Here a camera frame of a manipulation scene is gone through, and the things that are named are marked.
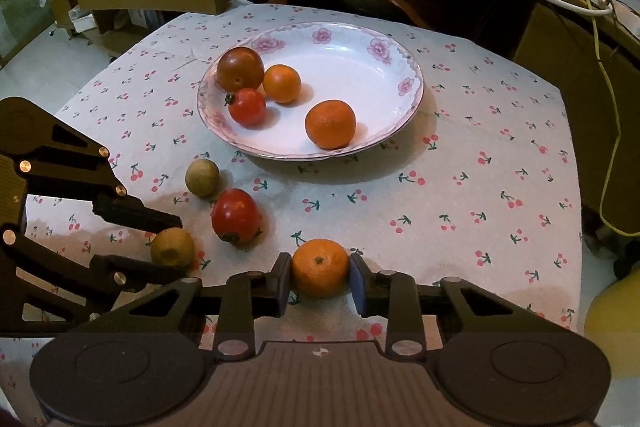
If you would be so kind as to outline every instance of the cherry print tablecloth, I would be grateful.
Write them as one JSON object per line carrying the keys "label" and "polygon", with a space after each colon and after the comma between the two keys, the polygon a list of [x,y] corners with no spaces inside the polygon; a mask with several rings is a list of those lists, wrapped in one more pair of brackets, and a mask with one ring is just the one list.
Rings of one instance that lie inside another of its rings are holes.
{"label": "cherry print tablecloth", "polygon": [[[370,150],[319,162],[252,158],[213,136],[196,109],[196,88],[210,63],[247,35],[314,21],[372,28],[415,55],[426,89],[410,124]],[[463,277],[549,320],[575,323],[580,194],[561,96],[469,41],[290,6],[185,14],[98,74],[57,116],[108,147],[111,166],[131,194],[182,217],[198,250],[193,273],[205,285],[268,270],[278,252],[326,237],[364,256],[373,270],[403,271],[422,284]],[[250,247],[236,250],[218,240],[210,203],[186,190],[186,168],[200,157],[219,165],[223,187],[243,188],[260,206],[265,224]],[[27,213],[30,237],[78,263],[107,253],[150,259],[148,234],[103,222],[90,203],[34,195]],[[256,321],[258,345],[265,339],[384,341],[385,320],[357,316],[351,296],[311,301],[292,295],[290,304],[283,319]],[[204,344],[212,343],[215,320]],[[41,344],[0,344],[2,389],[34,425],[40,416],[26,375]]]}

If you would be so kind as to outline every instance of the olive green fruit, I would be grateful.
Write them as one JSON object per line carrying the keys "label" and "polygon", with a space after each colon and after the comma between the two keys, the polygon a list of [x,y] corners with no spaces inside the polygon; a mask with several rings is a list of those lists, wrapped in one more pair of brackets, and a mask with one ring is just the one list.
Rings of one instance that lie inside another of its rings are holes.
{"label": "olive green fruit", "polygon": [[196,246],[183,229],[162,230],[151,242],[151,260],[164,266],[188,267],[193,263]]}
{"label": "olive green fruit", "polygon": [[199,198],[210,196],[218,187],[220,170],[211,160],[200,158],[189,165],[184,182],[192,194]]}

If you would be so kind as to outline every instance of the plate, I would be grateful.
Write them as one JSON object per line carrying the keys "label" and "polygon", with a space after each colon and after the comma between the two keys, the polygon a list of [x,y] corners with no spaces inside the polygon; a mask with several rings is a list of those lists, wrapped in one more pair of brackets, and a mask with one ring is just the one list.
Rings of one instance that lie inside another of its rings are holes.
{"label": "plate", "polygon": [[[424,92],[422,71],[411,53],[389,36],[360,26],[292,24],[256,34],[237,46],[258,52],[265,70],[286,64],[302,79],[295,102],[280,105],[266,97],[267,118],[248,129],[225,107],[225,92],[216,82],[220,58],[204,74],[197,104],[202,121],[216,136],[254,156],[297,161],[355,154],[402,129]],[[353,109],[356,134],[347,147],[326,151],[307,137],[305,117],[317,103],[333,99]]]}

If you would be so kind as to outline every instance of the red tomato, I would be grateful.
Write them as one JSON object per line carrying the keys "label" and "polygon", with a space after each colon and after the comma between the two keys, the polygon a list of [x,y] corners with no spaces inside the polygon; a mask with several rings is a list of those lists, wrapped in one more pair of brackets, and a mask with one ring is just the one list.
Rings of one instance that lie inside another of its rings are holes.
{"label": "red tomato", "polygon": [[258,233],[260,212],[254,198],[240,188],[219,195],[211,211],[211,226],[222,241],[242,245]]}
{"label": "red tomato", "polygon": [[251,87],[229,93],[225,104],[229,106],[231,118],[245,127],[258,125],[267,115],[264,97]]}

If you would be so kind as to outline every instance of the table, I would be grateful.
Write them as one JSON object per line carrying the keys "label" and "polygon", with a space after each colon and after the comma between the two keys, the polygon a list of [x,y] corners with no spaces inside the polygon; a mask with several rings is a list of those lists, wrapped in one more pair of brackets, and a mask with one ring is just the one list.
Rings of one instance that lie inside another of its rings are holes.
{"label": "table", "polygon": [[[411,123],[363,153],[311,163],[252,158],[213,136],[195,107],[210,63],[247,35],[313,21],[366,26],[415,54],[427,89]],[[325,237],[364,256],[373,270],[406,272],[421,284],[462,277],[574,327],[580,194],[562,98],[544,80],[469,41],[293,6],[184,14],[98,74],[57,116],[110,149],[130,194],[182,218],[198,250],[193,274],[204,285],[267,271],[278,252]],[[223,187],[243,188],[257,201],[265,227],[249,247],[222,243],[210,227],[209,201],[185,188],[186,168],[198,157],[219,165]],[[90,203],[34,195],[27,213],[30,237],[78,263],[107,253],[150,259],[149,234],[103,222]],[[257,345],[384,343],[385,319],[359,317],[349,295],[291,300],[284,318],[256,321]],[[212,344],[215,320],[207,322],[204,346]],[[0,343],[2,389],[34,425],[40,416],[26,375],[41,345]]]}

